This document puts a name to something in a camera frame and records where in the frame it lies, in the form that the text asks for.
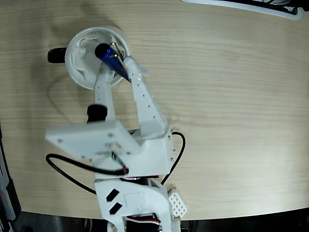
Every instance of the blue pen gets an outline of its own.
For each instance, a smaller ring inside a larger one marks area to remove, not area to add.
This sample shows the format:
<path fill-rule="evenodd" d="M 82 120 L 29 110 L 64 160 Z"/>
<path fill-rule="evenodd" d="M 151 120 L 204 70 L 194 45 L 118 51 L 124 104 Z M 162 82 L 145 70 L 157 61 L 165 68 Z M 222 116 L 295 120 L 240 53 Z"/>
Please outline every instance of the blue pen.
<path fill-rule="evenodd" d="M 100 43 L 95 49 L 95 55 L 97 58 L 107 64 L 112 70 L 129 81 L 128 74 L 123 64 L 122 55 L 115 52 L 111 46 L 109 46 L 107 43 Z"/>

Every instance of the black cable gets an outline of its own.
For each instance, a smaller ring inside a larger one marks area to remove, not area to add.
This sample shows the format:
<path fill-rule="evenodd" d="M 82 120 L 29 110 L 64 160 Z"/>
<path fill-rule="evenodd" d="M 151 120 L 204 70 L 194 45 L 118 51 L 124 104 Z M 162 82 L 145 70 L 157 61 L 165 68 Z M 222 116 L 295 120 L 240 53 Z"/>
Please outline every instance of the black cable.
<path fill-rule="evenodd" d="M 74 184 L 76 184 L 77 186 L 81 187 L 82 189 L 88 191 L 88 192 L 91 192 L 93 194 L 96 194 L 96 191 L 89 188 L 88 186 L 82 184 L 81 182 L 79 182 L 78 180 L 74 179 L 72 176 L 70 176 L 69 174 L 67 174 L 65 171 L 63 171 L 62 169 L 60 169 L 57 165 L 55 165 L 55 163 L 53 163 L 51 161 L 51 159 L 58 159 L 58 160 L 62 160 L 64 162 L 67 162 L 67 163 L 70 163 L 70 164 L 73 164 L 77 167 L 80 167 L 82 169 L 86 169 L 88 171 L 91 171 L 91 172 L 95 172 L 95 173 L 100 173 L 100 174 L 105 174 L 105 175 L 125 175 L 128 173 L 128 169 L 124 170 L 124 169 L 119 169 L 119 170 L 105 170 L 105 169 L 100 169 L 100 168 L 96 168 L 96 167 L 93 167 L 93 166 L 89 166 L 89 165 L 86 165 L 84 163 L 81 163 L 81 162 L 78 162 L 78 161 L 75 161 L 73 159 L 70 159 L 70 158 L 67 158 L 65 156 L 61 156 L 61 155 L 58 155 L 58 154 L 48 154 L 46 156 L 46 161 L 47 163 L 53 168 L 55 169 L 57 172 L 59 172 L 61 175 L 63 175 L 65 178 L 67 178 L 68 180 L 70 180 L 71 182 L 73 182 Z"/>
<path fill-rule="evenodd" d="M 270 0 L 270 1 L 268 1 L 268 2 L 265 2 L 265 4 L 266 4 L 266 5 L 269 5 L 269 4 L 271 4 L 273 1 L 275 1 L 275 0 Z"/>
<path fill-rule="evenodd" d="M 49 155 L 52 154 L 48 154 L 46 156 L 46 161 L 47 163 L 53 168 L 55 169 L 57 172 L 59 172 L 61 175 L 63 175 L 65 178 L 67 178 L 69 181 L 73 182 L 74 184 L 76 184 L 77 186 L 81 187 L 82 189 L 91 192 L 92 194 L 97 194 L 95 190 L 93 190 L 92 188 L 89 188 L 88 186 L 82 184 L 81 182 L 79 182 L 78 180 L 74 179 L 72 176 L 70 176 L 69 174 L 67 174 L 65 171 L 63 171 L 61 168 L 59 168 L 57 165 L 55 165 L 50 158 L 48 157 Z"/>
<path fill-rule="evenodd" d="M 182 138 L 182 140 L 183 140 L 183 145 L 182 145 L 182 148 L 181 148 L 181 150 L 180 150 L 180 152 L 179 152 L 179 155 L 178 155 L 178 157 L 177 157 L 175 163 L 173 164 L 173 166 L 172 166 L 172 168 L 171 168 L 169 174 L 167 174 L 167 175 L 163 178 L 163 180 L 161 181 L 161 185 L 165 184 L 165 182 L 167 181 L 167 179 L 169 178 L 169 176 L 171 175 L 171 173 L 174 171 L 174 169 L 175 169 L 175 167 L 177 166 L 177 164 L 178 164 L 180 158 L 181 158 L 182 155 L 183 155 L 183 151 L 184 151 L 184 148 L 185 148 L 185 137 L 184 137 L 184 135 L 183 135 L 182 133 L 180 133 L 180 132 L 173 132 L 172 134 L 179 135 L 179 136 Z"/>
<path fill-rule="evenodd" d="M 196 232 L 198 220 L 189 221 L 188 232 Z"/>
<path fill-rule="evenodd" d="M 270 4 L 272 2 L 261 2 L 261 1 L 252 1 L 252 0 L 223 0 L 223 1 L 230 1 L 236 3 L 242 3 L 252 6 L 259 6 L 259 7 L 267 7 L 267 8 L 282 8 L 282 7 L 298 7 L 295 0 L 291 0 L 285 4 Z"/>

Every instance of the perforated white block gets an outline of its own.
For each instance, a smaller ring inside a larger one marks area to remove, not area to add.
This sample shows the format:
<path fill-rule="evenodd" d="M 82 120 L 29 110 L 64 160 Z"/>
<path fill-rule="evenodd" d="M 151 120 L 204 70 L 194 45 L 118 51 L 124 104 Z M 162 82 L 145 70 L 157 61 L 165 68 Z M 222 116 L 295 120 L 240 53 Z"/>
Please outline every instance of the perforated white block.
<path fill-rule="evenodd" d="M 183 217 L 188 211 L 184 199 L 179 194 L 176 188 L 173 188 L 169 191 L 169 202 L 171 203 L 173 208 L 174 218 Z"/>

